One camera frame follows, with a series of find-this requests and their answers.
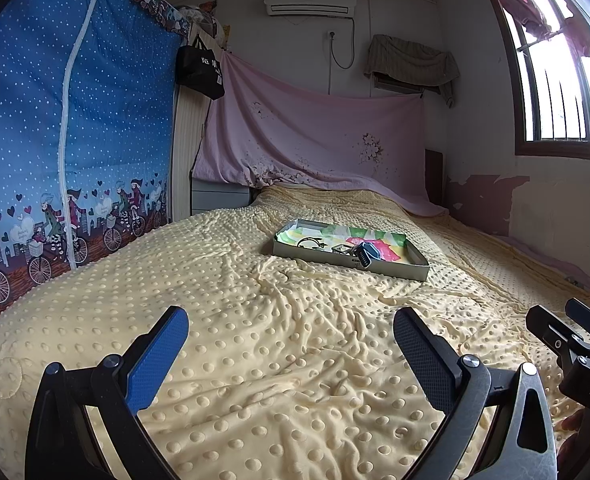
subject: gray drawer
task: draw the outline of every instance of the gray drawer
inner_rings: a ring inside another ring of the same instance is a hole
[[[194,191],[191,194],[191,208],[193,211],[199,209],[235,209],[238,207],[246,207],[249,200],[250,196],[248,191],[245,194]]]
[[[216,191],[220,193],[246,193],[248,194],[248,187],[241,184],[226,184],[224,182],[207,182],[205,180],[192,181],[193,191]]]

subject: metal bolt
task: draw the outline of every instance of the metal bolt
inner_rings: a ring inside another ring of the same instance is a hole
[[[521,365],[521,369],[524,370],[525,374],[537,375],[537,368],[533,363],[524,363],[523,365]]]
[[[46,370],[45,370],[45,372],[49,375],[55,375],[59,371],[60,371],[60,364],[59,363],[51,363],[46,367]]]
[[[110,354],[104,358],[102,364],[105,368],[115,368],[118,364],[120,364],[120,356],[118,354]]]
[[[461,361],[468,368],[477,368],[479,366],[479,358],[471,354],[463,356]]]

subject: window sill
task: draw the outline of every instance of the window sill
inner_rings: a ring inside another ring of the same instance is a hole
[[[582,140],[530,140],[517,143],[515,155],[565,156],[590,160],[590,142]]]

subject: yellow blanket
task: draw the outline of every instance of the yellow blanket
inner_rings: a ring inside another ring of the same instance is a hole
[[[296,218],[404,233],[428,258],[428,279],[271,256],[274,233]],[[561,312],[571,296],[590,304],[555,272],[452,219],[411,219],[367,191],[271,187],[248,208],[146,235],[0,315],[0,466],[23,477],[46,364],[94,366],[178,304],[189,337],[139,416],[180,478],[398,479],[442,414],[395,344],[395,311],[415,307],[433,332],[489,366],[535,362],[558,422],[576,405],[556,389],[560,371],[524,314],[534,303]],[[127,478],[98,410],[90,417],[114,475]],[[489,421],[456,478],[473,465]]]

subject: bed headboard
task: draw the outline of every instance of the bed headboard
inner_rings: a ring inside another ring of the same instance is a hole
[[[425,186],[428,199],[442,205],[444,194],[444,155],[441,152],[425,150]]]

